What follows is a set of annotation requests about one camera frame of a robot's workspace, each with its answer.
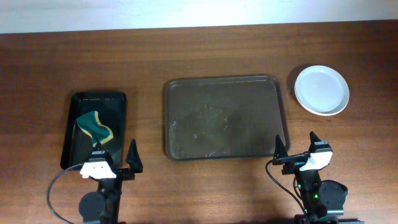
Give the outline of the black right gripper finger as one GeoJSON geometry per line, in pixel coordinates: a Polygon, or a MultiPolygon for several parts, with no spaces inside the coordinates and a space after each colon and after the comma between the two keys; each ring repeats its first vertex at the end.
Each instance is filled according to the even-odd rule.
{"type": "Polygon", "coordinates": [[[316,142],[321,142],[322,140],[313,132],[310,132],[310,142],[311,143],[316,143],[316,142]]]}
{"type": "Polygon", "coordinates": [[[287,157],[287,151],[285,149],[284,143],[282,142],[280,136],[277,134],[275,137],[275,151],[274,151],[274,160],[282,159],[287,157]]]}

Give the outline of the green and yellow sponge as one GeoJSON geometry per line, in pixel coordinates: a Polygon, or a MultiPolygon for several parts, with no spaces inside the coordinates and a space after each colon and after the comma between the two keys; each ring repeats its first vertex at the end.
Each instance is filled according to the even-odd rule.
{"type": "Polygon", "coordinates": [[[93,147],[103,145],[114,138],[112,130],[99,119],[97,111],[90,111],[76,119],[78,127],[91,138],[93,147]]]}

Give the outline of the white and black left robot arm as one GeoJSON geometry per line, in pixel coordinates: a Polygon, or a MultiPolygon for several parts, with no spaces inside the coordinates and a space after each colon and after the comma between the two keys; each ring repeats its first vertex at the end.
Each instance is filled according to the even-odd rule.
{"type": "Polygon", "coordinates": [[[134,180],[136,174],[143,172],[143,165],[135,139],[131,141],[126,157],[128,168],[112,169],[110,153],[100,147],[101,144],[96,145],[80,169],[81,176],[97,181],[98,188],[83,196],[78,210],[83,223],[118,224],[123,182],[134,180]]]}

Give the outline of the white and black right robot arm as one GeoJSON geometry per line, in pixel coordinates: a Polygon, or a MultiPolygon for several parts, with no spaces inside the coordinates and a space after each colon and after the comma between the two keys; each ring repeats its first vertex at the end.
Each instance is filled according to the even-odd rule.
{"type": "Polygon", "coordinates": [[[348,188],[334,180],[321,180],[319,171],[330,164],[333,150],[329,143],[322,141],[313,131],[307,151],[288,155],[280,136],[275,137],[275,151],[268,164],[282,166],[282,175],[294,175],[294,193],[290,194],[299,207],[301,215],[294,217],[295,223],[338,223],[344,214],[343,205],[348,188]]]}

